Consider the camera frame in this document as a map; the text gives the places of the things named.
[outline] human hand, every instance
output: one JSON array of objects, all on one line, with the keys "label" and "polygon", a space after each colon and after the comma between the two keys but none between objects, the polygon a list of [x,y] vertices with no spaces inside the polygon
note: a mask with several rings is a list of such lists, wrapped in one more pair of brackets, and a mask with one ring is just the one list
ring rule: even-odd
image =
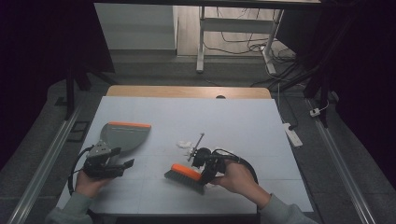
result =
[{"label": "human hand", "polygon": [[101,187],[110,182],[113,178],[93,179],[88,177],[83,170],[78,172],[76,182],[76,192],[87,197],[94,198]]},{"label": "human hand", "polygon": [[264,208],[269,203],[271,195],[254,181],[249,169],[235,161],[225,160],[224,162],[226,164],[224,176],[218,176],[210,183],[241,194],[257,204],[260,209]]}]

